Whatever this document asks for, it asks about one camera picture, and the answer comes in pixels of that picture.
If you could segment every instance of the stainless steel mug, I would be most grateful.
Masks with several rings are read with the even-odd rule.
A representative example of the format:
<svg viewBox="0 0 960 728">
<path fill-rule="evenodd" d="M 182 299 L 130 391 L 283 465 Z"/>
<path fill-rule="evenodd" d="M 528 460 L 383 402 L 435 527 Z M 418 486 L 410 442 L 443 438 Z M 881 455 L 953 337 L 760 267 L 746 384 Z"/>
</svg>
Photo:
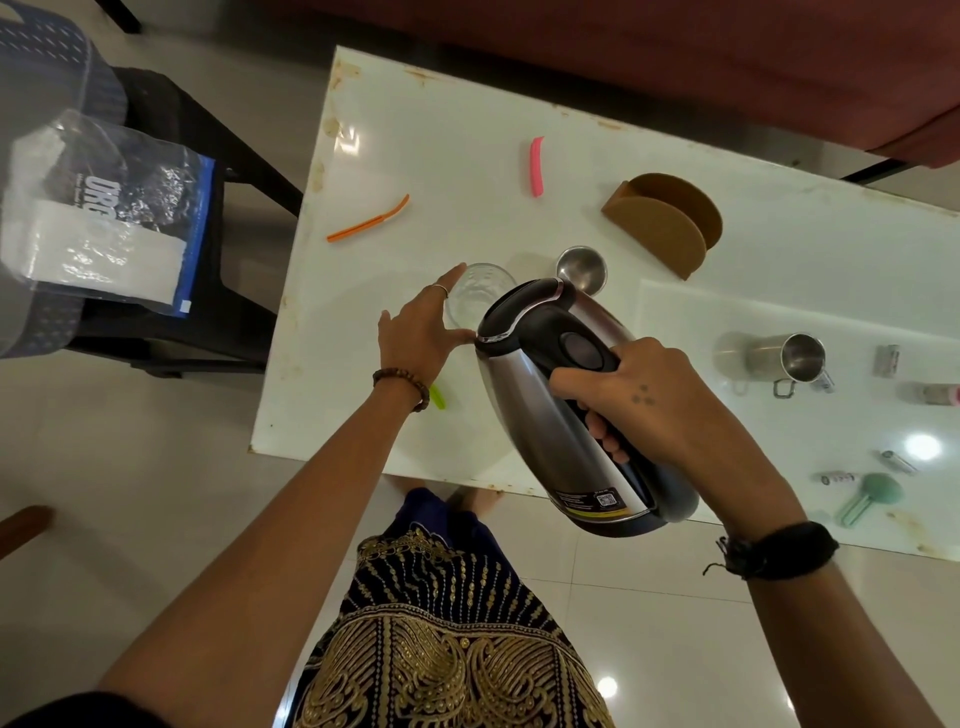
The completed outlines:
<svg viewBox="0 0 960 728">
<path fill-rule="evenodd" d="M 774 383 L 774 397 L 789 400 L 797 382 L 816 381 L 827 366 L 827 350 L 808 333 L 787 333 L 756 340 L 747 349 L 747 370 L 760 381 Z M 790 383 L 783 393 L 780 385 Z"/>
</svg>

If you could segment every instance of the gold patterned skirt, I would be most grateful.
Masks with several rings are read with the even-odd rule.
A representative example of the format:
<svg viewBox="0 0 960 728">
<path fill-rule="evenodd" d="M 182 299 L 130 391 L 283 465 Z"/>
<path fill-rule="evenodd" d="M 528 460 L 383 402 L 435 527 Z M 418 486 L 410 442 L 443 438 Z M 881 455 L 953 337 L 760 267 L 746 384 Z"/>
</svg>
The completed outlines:
<svg viewBox="0 0 960 728">
<path fill-rule="evenodd" d="M 613 726 L 563 630 L 472 514 L 413 491 L 358 548 L 294 728 Z"/>
</svg>

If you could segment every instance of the stainless steel kettle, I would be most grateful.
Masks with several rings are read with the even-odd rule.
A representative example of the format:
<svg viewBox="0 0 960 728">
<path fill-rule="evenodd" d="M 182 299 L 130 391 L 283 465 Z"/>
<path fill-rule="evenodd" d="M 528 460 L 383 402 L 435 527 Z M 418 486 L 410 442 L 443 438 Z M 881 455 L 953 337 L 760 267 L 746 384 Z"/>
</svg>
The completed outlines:
<svg viewBox="0 0 960 728">
<path fill-rule="evenodd" d="M 586 412 L 550 394 L 557 367 L 614 372 L 610 347 L 633 336 L 603 306 L 562 279 L 529 280 L 487 311 L 476 351 L 493 409 L 550 498 L 600 536 L 635 536 L 683 521 L 699 498 L 612 429 L 630 455 L 618 465 L 587 432 Z"/>
</svg>

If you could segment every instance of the red sofa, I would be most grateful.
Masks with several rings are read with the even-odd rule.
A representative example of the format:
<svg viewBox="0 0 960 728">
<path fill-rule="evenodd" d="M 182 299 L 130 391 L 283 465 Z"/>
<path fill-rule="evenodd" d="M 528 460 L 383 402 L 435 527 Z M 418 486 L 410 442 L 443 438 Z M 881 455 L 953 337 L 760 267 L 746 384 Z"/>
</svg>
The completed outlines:
<svg viewBox="0 0 960 728">
<path fill-rule="evenodd" d="M 888 158 L 960 158 L 956 0 L 287 0 L 733 111 Z"/>
</svg>

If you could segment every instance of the forearm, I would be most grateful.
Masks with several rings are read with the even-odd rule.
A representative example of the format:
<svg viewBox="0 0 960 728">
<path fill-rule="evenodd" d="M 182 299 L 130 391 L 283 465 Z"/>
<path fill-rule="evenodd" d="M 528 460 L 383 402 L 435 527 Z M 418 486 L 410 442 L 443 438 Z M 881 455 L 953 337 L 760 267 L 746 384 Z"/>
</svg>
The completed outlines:
<svg viewBox="0 0 960 728">
<path fill-rule="evenodd" d="M 390 449 L 418 400 L 363 405 L 127 650 L 100 688 L 175 728 L 270 724 Z"/>
<path fill-rule="evenodd" d="M 806 520 L 752 440 L 717 456 L 699 486 L 728 531 L 748 541 Z M 803 726 L 942 728 L 834 564 L 794 579 L 747 583 Z"/>
<path fill-rule="evenodd" d="M 801 725 L 943 728 L 835 565 L 748 586 Z"/>
</svg>

